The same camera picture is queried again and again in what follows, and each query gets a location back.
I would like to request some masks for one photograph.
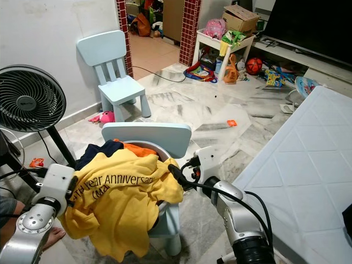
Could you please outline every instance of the fan grille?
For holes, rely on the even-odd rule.
[[[35,107],[28,110],[26,104]],[[66,108],[65,95],[57,81],[32,66],[0,70],[0,124],[16,131],[40,131],[60,121]]]

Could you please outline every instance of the red tile wall trim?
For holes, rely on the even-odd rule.
[[[128,35],[125,0],[116,0],[116,8],[117,8],[116,10],[117,16],[119,18],[120,30],[122,30],[125,33],[125,38],[126,38],[126,56],[125,56],[126,73],[133,78],[130,37]]]
[[[191,66],[196,45],[201,0],[185,0],[179,62]]]

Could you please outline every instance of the cardboard box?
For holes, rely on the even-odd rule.
[[[229,5],[224,7],[225,11],[222,15],[226,23],[227,30],[238,30],[246,36],[251,36],[255,31],[255,27],[259,16],[253,12],[240,7],[239,5]]]

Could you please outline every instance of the green toy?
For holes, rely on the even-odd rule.
[[[231,48],[239,45],[239,41],[242,41],[246,38],[246,35],[237,30],[228,30],[225,35],[222,37],[222,41],[231,45]]]

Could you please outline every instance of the black cable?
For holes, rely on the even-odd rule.
[[[46,151],[48,152],[49,157],[50,157],[55,163],[58,163],[58,162],[50,155],[48,146],[46,145],[45,140],[44,140],[44,138],[42,137],[42,135],[40,134],[39,131],[38,131],[38,134],[39,134],[40,138],[42,139],[42,141],[43,141],[43,143],[44,143],[44,145],[45,145],[45,148],[46,148]]]
[[[259,196],[258,194],[255,194],[254,192],[245,191],[245,193],[256,197],[256,198],[259,200],[260,204],[262,205],[263,210],[264,210],[264,214],[265,214],[265,217],[266,217],[266,222],[267,222],[268,230],[269,230],[269,235],[270,235],[269,239],[271,239],[271,244],[273,244],[273,230],[272,230],[272,228],[271,228],[271,222],[270,222],[269,212],[268,212],[268,209],[267,209],[266,206],[265,206],[264,201],[260,198],[260,196]]]
[[[11,191],[11,190],[9,190],[7,188],[4,188],[4,187],[0,187],[0,189],[4,189],[6,191],[9,191],[13,195],[13,197],[17,200],[16,195],[13,193],[13,191]]]
[[[0,217],[20,217],[20,214],[0,214]]]
[[[187,166],[189,166],[187,163],[184,164],[184,165],[181,167],[181,172],[182,172],[182,170],[183,170],[185,167],[187,167]],[[268,239],[269,246],[270,246],[272,249],[274,249],[273,244],[272,244],[272,240],[271,240],[271,237],[270,237],[270,233],[269,233],[269,230],[268,230],[267,226],[265,225],[265,222],[264,222],[263,219],[260,217],[260,215],[257,214],[257,212],[252,209],[252,207],[250,207],[250,206],[249,206],[248,204],[246,204],[244,201],[238,199],[237,197],[235,197],[235,196],[233,196],[233,195],[231,195],[231,194],[229,194],[229,193],[227,193],[227,192],[225,192],[225,191],[223,191],[223,190],[220,190],[220,189],[217,189],[217,188],[214,188],[214,187],[211,187],[211,186],[207,186],[207,185],[204,185],[204,184],[200,184],[200,183],[193,183],[193,182],[191,182],[191,181],[188,181],[185,177],[184,177],[184,179],[182,179],[182,180],[183,180],[183,181],[186,181],[189,185],[192,185],[192,186],[195,186],[195,187],[200,187],[200,188],[209,189],[209,190],[212,190],[212,191],[214,191],[214,192],[216,192],[216,193],[219,193],[219,194],[222,194],[222,195],[224,195],[224,196],[227,196],[227,197],[229,197],[230,199],[232,199],[232,200],[238,202],[238,203],[239,203],[240,205],[242,205],[243,207],[245,207],[248,211],[250,211],[250,212],[258,219],[258,221],[260,222],[260,225],[262,225],[262,227],[263,227],[263,229],[264,229],[264,233],[265,233],[265,235],[266,235],[266,237],[267,237],[267,239]]]
[[[152,72],[152,71],[150,71],[150,70],[144,69],[144,68],[142,68],[142,67],[138,67],[138,66],[132,66],[132,67],[134,67],[134,68],[139,68],[139,69],[142,69],[142,70],[146,70],[147,72],[150,72],[150,73],[152,73],[152,74],[155,74],[156,76],[159,76],[160,78],[163,78],[163,79],[168,80],[168,81],[172,81],[172,82],[174,82],[174,83],[182,83],[182,82],[186,79],[186,76],[185,76],[185,78],[184,78],[182,81],[173,81],[173,80],[166,79],[166,78],[164,78],[163,76],[160,76],[160,75],[158,75],[158,74],[156,74],[156,73],[154,73],[154,72]]]
[[[20,173],[20,172],[42,172],[42,169],[18,169],[18,170],[14,170],[13,172],[9,172],[6,173],[4,175],[0,176],[0,180],[2,180],[3,178],[6,178],[7,176],[10,176],[12,174],[16,174],[16,173]]]

